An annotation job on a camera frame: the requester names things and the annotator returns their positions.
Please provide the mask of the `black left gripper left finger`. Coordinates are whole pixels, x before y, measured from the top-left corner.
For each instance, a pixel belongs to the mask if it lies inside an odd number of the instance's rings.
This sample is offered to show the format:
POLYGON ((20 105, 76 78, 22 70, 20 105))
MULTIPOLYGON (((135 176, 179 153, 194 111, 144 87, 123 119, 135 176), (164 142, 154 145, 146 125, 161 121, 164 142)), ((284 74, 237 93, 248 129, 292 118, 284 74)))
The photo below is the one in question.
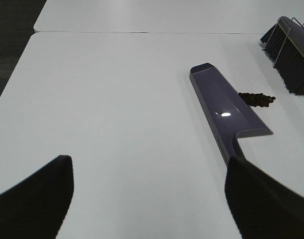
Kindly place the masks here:
POLYGON ((54 239, 74 193, 72 159, 59 155, 0 194, 0 239, 54 239))

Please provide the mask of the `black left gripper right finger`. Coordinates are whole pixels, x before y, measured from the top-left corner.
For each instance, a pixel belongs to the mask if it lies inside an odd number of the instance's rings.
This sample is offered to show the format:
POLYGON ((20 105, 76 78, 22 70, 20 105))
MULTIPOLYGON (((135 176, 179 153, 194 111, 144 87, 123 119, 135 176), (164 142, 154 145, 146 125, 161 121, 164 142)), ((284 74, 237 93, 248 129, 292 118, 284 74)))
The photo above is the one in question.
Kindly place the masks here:
POLYGON ((227 167, 225 196, 244 239, 304 239, 304 197, 244 158, 227 167))

